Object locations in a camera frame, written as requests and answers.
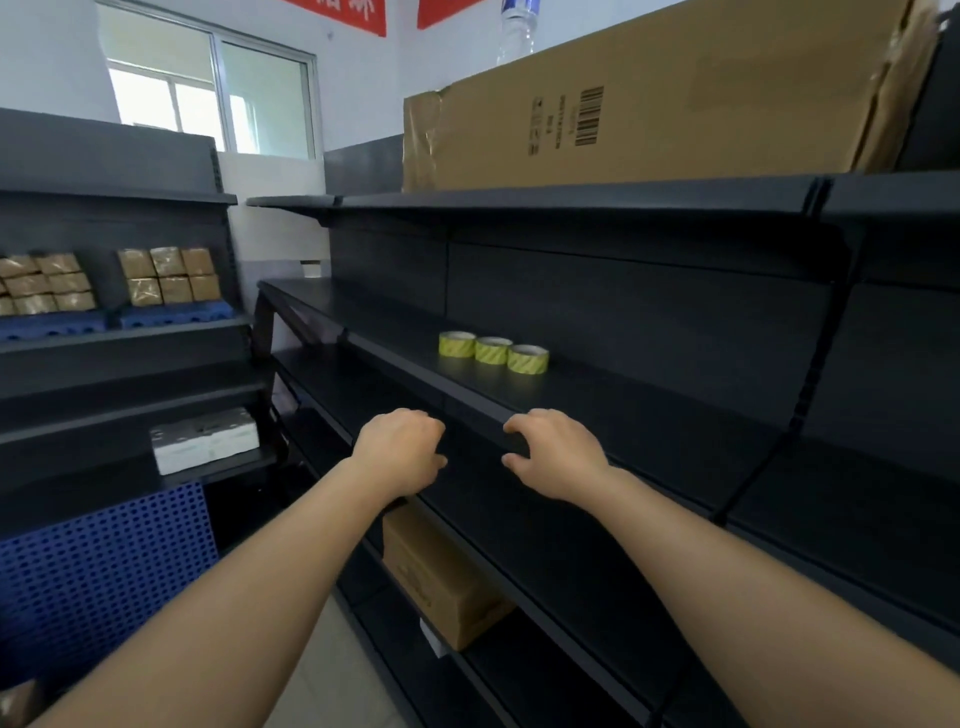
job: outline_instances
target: window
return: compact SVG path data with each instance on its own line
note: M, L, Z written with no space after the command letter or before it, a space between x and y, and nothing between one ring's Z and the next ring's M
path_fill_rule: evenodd
M97 7L124 124L212 136L220 151L316 155L312 56L122 0Z

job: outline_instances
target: forearm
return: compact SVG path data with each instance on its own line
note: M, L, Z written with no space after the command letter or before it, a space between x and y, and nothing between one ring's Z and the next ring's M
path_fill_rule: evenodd
M168 604L37 724L259 728L385 505L343 461Z
M623 471L580 504L754 728L955 724L953 673L759 549Z

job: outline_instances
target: left hand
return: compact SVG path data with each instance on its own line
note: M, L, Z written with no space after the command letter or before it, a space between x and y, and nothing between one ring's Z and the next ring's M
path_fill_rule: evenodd
M446 425L419 410L398 409L370 420L353 445L353 460L390 500L412 496L437 479L446 458L437 445Z

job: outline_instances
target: window frame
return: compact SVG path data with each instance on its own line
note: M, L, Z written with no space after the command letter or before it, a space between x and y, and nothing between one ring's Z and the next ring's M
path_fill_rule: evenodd
M320 116L320 87L318 85L317 75L317 57L290 48L280 43L272 43L269 40L263 40L258 37L248 36L244 33L228 30L222 26L213 23L206 23L196 18L180 15L175 12L169 12L161 8L155 8L150 5L142 5L131 0L96 0L98 5L109 8L115 8L121 11L136 12L155 20L162 20L168 23L175 23L184 28L206 33L210 40L210 59L213 71L213 91L217 99L217 107L220 110L220 125L224 134L224 146L226 151L236 153L236 133L233 129L233 114L230 111L230 93L229 78L227 69L224 65L224 43L236 45L251 51L257 51L269 56L276 56L286 61L302 63L306 68L305 74L300 74L303 94L303 122L307 131L306 146L307 155L310 159L317 159L323 156L323 134L321 129ZM180 122L180 108L177 103L177 95L173 88L173 83L185 85L194 85L199 88L210 88L208 82L193 79L188 76L179 76L177 74L164 73L149 68L124 63L122 61L112 61L107 59L107 66L128 73L137 73L142 76L166 81L171 85L171 94L174 102L174 114L177 119L177 125L182 129Z

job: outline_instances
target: striped tape roll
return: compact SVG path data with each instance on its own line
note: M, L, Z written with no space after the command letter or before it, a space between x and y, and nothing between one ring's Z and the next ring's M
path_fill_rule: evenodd
M477 337L469 331L445 331L440 335L440 356L472 359Z
M474 358L481 364L495 364L503 366L507 363L507 354L514 345L510 339L501 339L497 336L484 336L477 339Z
M507 355L507 367L519 375L541 375L546 372L550 362L550 352L543 347L519 344L510 347Z

